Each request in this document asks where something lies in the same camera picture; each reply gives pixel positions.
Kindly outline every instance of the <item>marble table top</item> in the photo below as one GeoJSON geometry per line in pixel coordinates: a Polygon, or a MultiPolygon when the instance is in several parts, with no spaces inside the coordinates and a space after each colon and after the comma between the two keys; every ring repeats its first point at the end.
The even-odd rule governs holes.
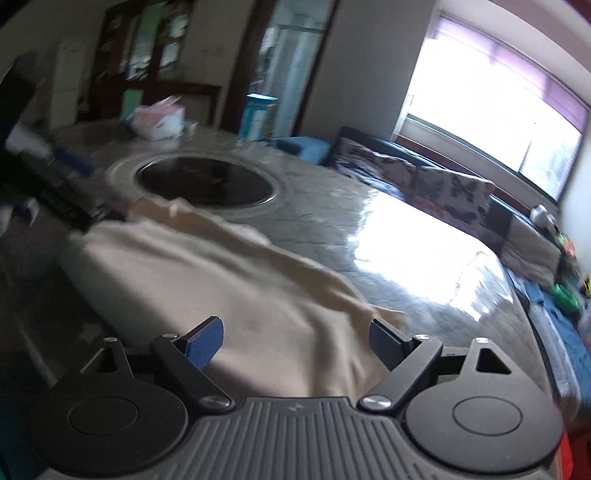
{"type": "MultiPolygon", "coordinates": [[[[216,213],[343,274],[370,303],[405,311],[411,335],[428,333],[447,346],[468,346],[475,337],[492,339],[549,391],[525,312],[496,255],[476,238],[327,168],[223,131],[200,127],[190,141],[151,144],[125,138],[111,122],[95,122],[64,130],[59,142],[98,167],[88,184],[93,191],[101,190],[104,172],[118,160],[177,151],[228,155],[265,171],[279,185],[274,200],[250,211],[216,213]]],[[[125,186],[115,187],[125,191],[125,186]]],[[[85,311],[85,319],[91,315],[83,302],[72,305],[68,308],[85,311]]],[[[75,316],[70,312],[68,318],[75,316]]],[[[30,314],[27,321],[35,323],[30,314]]],[[[92,337],[86,330],[84,335],[92,337]]]]}

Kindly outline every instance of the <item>ribbed black surface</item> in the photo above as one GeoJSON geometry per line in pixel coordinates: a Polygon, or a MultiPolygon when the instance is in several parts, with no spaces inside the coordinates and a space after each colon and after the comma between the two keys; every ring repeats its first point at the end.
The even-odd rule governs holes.
{"type": "MultiPolygon", "coordinates": [[[[407,442],[392,420],[360,413],[344,398],[254,398],[233,414],[202,419],[176,454],[147,472],[125,479],[477,478],[431,463],[407,442]]],[[[41,477],[69,478],[52,471],[41,477]]],[[[541,471],[524,474],[522,478],[550,480],[541,471]]]]}

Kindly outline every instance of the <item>door frame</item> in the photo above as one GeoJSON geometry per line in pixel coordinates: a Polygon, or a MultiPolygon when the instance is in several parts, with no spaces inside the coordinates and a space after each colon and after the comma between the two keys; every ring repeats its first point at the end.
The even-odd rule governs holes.
{"type": "MultiPolygon", "coordinates": [[[[293,128],[293,135],[299,132],[301,124],[304,119],[304,114],[318,68],[322,62],[322,57],[326,50],[326,41],[332,29],[336,12],[340,5],[341,0],[333,0],[329,19],[324,30],[324,35],[320,41],[316,58],[310,71],[310,77],[308,79],[304,95],[300,102],[300,109],[297,115],[297,119],[293,128]]],[[[248,95],[248,88],[250,87],[251,80],[256,72],[256,65],[258,62],[259,51],[267,26],[273,16],[278,0],[256,0],[246,26],[246,31],[242,37],[242,43],[234,71],[232,74],[232,80],[228,87],[228,94],[226,96],[226,104],[224,106],[222,121],[220,127],[231,133],[238,134],[242,123],[242,115],[246,108],[246,96],[248,95]]]]}

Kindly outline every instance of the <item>white blanket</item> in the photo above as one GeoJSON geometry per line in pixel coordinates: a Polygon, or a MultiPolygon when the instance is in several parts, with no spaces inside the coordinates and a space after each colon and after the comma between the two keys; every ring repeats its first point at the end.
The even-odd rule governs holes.
{"type": "Polygon", "coordinates": [[[209,316],[225,341],[208,374],[235,396],[348,396],[386,375],[370,350],[376,309],[342,276],[183,202],[141,201],[137,222],[74,235],[61,255],[73,284],[131,343],[181,335],[209,316]]]}

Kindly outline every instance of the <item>white wall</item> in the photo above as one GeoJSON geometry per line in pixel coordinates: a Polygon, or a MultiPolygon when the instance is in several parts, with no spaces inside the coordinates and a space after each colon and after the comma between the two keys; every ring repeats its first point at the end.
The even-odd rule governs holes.
{"type": "MultiPolygon", "coordinates": [[[[60,40],[86,37],[90,40],[85,73],[88,78],[103,13],[117,3],[120,0],[32,0],[0,30],[0,76],[16,56],[29,50],[39,52],[38,68],[50,76],[60,40]]],[[[42,85],[25,119],[40,118],[47,107],[49,90],[48,82],[42,85]]]]}
{"type": "Polygon", "coordinates": [[[302,126],[333,140],[342,125],[390,138],[436,0],[342,0],[302,126]]]}
{"type": "Polygon", "coordinates": [[[179,63],[183,79],[223,87],[219,125],[228,86],[254,0],[197,0],[179,63]]]}

